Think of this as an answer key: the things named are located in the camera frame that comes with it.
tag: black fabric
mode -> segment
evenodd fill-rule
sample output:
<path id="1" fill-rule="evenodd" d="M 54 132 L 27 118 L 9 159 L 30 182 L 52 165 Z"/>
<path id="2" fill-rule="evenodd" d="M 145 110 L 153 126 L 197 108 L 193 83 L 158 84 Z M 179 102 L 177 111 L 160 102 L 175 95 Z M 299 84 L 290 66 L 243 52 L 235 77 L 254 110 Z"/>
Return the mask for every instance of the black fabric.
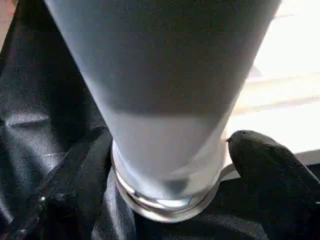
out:
<path id="1" fill-rule="evenodd" d="M 0 55 L 0 233 L 72 145 L 104 125 L 45 5 L 22 1 Z M 320 176 L 318 166 L 311 170 Z M 193 219 L 153 222 L 127 207 L 111 173 L 92 239 L 267 240 L 258 210 L 256 197 L 235 179 L 222 182 Z"/>

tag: white surface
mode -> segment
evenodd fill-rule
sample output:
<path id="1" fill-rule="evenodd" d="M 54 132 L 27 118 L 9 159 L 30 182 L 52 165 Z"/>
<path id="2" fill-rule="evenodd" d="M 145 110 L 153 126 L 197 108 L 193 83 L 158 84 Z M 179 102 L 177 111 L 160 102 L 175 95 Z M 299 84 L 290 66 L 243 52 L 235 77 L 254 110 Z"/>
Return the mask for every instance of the white surface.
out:
<path id="1" fill-rule="evenodd" d="M 0 0 L 0 49 L 4 43 L 12 16 L 7 12 L 6 3 Z"/>

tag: metal ring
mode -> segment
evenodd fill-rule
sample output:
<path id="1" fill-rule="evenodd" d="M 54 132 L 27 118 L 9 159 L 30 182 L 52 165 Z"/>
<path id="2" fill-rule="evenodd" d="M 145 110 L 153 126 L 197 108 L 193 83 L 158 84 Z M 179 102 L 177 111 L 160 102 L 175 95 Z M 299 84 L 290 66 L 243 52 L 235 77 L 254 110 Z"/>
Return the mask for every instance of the metal ring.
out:
<path id="1" fill-rule="evenodd" d="M 133 196 L 135 196 L 135 191 L 131 188 L 130 190 L 127 190 L 128 188 L 125 187 L 127 184 L 124 182 L 124 180 L 121 178 L 119 173 L 115 170 L 115 168 L 112 168 L 113 171 L 111 171 L 110 174 L 114 174 L 116 186 L 119 190 L 120 195 L 125 200 L 125 202 L 128 204 L 130 208 L 132 208 L 136 213 L 140 214 L 141 216 L 161 223 L 178 223 L 182 222 L 188 219 L 193 218 L 194 216 L 201 213 L 213 200 L 215 197 L 219 184 L 221 182 L 221 179 L 232 172 L 234 170 L 232 165 L 229 165 L 225 167 L 219 177 L 216 181 L 215 185 L 209 190 L 209 192 L 203 196 L 203 199 L 201 199 L 196 204 L 188 205 L 188 207 L 184 207 L 182 209 L 164 209 L 161 208 L 160 205 L 156 205 L 154 207 L 150 207 L 150 203 L 144 204 L 140 201 L 140 199 L 134 199 Z"/>

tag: black glove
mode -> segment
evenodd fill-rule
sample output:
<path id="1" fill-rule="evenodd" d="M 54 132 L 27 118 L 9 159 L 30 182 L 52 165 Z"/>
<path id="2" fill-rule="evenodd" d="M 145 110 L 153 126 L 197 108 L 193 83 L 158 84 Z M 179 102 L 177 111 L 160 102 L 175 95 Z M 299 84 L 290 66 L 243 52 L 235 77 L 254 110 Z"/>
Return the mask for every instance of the black glove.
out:
<path id="1" fill-rule="evenodd" d="M 236 170 L 258 199 L 268 237 L 320 239 L 320 181 L 316 176 L 268 136 L 242 130 L 227 141 Z"/>

